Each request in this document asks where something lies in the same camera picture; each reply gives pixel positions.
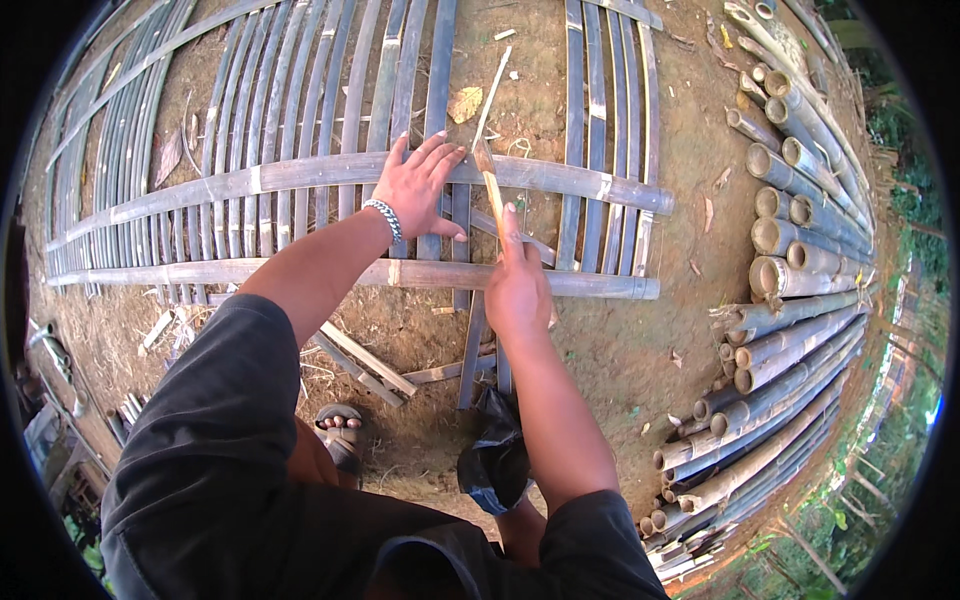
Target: black plastic bag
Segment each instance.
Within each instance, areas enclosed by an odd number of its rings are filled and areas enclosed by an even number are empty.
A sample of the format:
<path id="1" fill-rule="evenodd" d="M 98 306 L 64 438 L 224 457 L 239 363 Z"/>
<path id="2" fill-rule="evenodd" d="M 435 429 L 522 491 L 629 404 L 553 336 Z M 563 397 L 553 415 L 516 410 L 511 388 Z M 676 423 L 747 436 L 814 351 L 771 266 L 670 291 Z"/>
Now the black plastic bag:
<path id="1" fill-rule="evenodd" d="M 519 414 L 513 403 L 487 387 L 476 409 L 486 419 L 480 439 L 460 454 L 457 480 L 460 491 L 493 516 L 516 507 L 533 485 L 530 458 L 523 443 Z"/>

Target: foot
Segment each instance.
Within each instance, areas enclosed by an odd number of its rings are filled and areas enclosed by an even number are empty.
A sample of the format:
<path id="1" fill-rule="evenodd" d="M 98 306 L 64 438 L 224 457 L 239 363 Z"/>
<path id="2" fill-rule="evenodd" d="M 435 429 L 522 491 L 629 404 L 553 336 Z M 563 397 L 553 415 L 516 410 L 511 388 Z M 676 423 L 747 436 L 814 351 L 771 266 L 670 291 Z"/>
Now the foot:
<path id="1" fill-rule="evenodd" d="M 334 466 L 354 477 L 358 489 L 362 488 L 360 471 L 366 436 L 360 413 L 346 404 L 327 404 L 317 413 L 314 425 L 314 431 L 324 442 Z"/>

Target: forearm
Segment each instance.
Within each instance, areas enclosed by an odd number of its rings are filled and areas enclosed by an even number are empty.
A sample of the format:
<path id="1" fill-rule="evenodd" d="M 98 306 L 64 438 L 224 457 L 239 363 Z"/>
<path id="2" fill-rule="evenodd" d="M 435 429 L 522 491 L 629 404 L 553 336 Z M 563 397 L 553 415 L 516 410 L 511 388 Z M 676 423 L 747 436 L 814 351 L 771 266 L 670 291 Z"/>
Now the forearm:
<path id="1" fill-rule="evenodd" d="M 616 465 L 549 334 L 505 340 L 514 369 L 523 439 L 550 512 L 600 490 L 619 492 Z"/>
<path id="2" fill-rule="evenodd" d="M 276 303 L 303 346 L 363 272 L 393 241 L 387 220 L 367 208 L 319 228 L 275 254 L 240 287 Z"/>

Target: black sleeve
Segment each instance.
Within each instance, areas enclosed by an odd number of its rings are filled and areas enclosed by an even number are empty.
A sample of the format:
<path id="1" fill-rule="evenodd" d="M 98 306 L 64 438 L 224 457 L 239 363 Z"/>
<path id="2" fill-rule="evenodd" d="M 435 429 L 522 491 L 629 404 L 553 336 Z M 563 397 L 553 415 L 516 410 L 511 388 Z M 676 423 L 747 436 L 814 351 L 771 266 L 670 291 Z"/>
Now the black sleeve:
<path id="1" fill-rule="evenodd" d="M 283 519 L 299 386 L 286 314 L 259 296 L 227 300 L 144 406 L 108 485 L 104 557 L 120 597 L 231 595 L 215 573 L 253 560 Z"/>
<path id="2" fill-rule="evenodd" d="M 540 568 L 562 580 L 570 597 L 668 598 L 616 492 L 574 498 L 551 515 Z"/>

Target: hand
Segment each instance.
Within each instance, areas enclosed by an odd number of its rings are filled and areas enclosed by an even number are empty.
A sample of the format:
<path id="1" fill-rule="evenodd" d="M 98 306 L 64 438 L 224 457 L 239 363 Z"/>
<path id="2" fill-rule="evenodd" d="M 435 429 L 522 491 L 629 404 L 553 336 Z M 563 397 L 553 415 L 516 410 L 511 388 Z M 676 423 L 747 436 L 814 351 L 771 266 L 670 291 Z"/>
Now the hand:
<path id="1" fill-rule="evenodd" d="M 444 144 L 446 132 L 438 132 L 403 162 L 408 136 L 404 132 L 390 149 L 372 198 L 394 210 L 405 240 L 438 233 L 466 242 L 467 233 L 462 227 L 437 214 L 437 200 L 450 171 L 464 159 L 467 149 Z"/>
<path id="2" fill-rule="evenodd" d="M 553 306 L 550 282 L 540 264 L 540 251 L 524 244 L 516 222 L 516 206 L 503 205 L 503 253 L 484 300 L 487 321 L 507 346 L 546 339 Z"/>

